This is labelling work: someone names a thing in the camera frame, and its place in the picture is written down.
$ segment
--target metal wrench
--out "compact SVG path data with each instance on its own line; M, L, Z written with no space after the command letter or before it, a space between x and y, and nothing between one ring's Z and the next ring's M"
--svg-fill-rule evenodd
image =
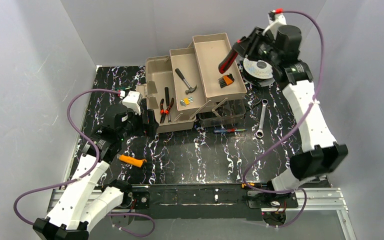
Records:
M261 116L259 117L258 130L255 133L255 136L258 139L261 139L264 136L264 134L263 134L263 124L264 124L264 117L266 115L266 107L267 107L267 104L269 103L269 101L267 101L267 99L263 99L261 102L262 102Z

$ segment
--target beige toolbox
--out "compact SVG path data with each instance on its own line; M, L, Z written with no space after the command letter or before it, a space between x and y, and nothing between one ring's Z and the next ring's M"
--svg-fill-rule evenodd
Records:
M218 79L219 63L229 53L231 46L226 33L194 36L188 48L170 50L170 56L151 57L146 60L146 84L141 86L146 105L154 111L155 121L160 122L160 101L164 99L165 87L169 89L169 97L174 98L170 110L171 122L165 117L159 124L157 133L190 130L199 114L202 127L235 124L244 117L245 106L243 99L247 88L242 80L237 64L225 72L232 74L235 81L224 88L220 87ZM179 69L187 82L196 86L196 90L186 94L185 83L175 73ZM181 105L181 100L193 98L188 105Z

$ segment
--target table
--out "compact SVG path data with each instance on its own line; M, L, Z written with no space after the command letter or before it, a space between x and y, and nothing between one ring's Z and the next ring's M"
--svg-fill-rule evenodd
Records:
M94 89L129 87L145 83L144 66L99 67L93 82ZM157 134L155 137L132 136L126 139L123 154L146 159L142 168L114 160L99 184L115 179L130 184L215 184L240 183L247 164L279 141L296 124L292 110L277 83L262 89L246 84L248 93L244 103L251 105L268 100L264 121L264 137L255 138L261 106L246 113L239 123L225 128L248 129L243 133L215 134L195 122L193 129ZM121 104L119 98L108 93L92 93L87 106L82 130L90 135L103 121L108 106ZM85 142L79 139L74 154L70 178L76 169ZM247 179L267 182L289 166L289 158L301 152L301 138L297 132L253 166Z

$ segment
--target gray floor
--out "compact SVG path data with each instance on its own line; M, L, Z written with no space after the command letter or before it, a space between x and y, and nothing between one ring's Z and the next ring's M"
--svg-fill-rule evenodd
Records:
M288 212L292 219L297 212ZM241 219L159 219L155 231L144 239L155 240L343 240L345 239L336 211L307 211L292 225L266 228L255 225L263 222L244 222ZM149 221L133 221L128 228L137 233L151 229ZM138 239L126 232L112 228L109 217L101 220L91 231L90 240Z

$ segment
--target hammer head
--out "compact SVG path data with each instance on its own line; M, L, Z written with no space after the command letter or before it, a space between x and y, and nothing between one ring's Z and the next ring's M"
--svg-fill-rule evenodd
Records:
M195 87L190 87L189 90L186 90L186 91L185 91L185 93L186 93L186 94L191 94L191 93L195 92L195 90L197 89L197 86L195 86Z

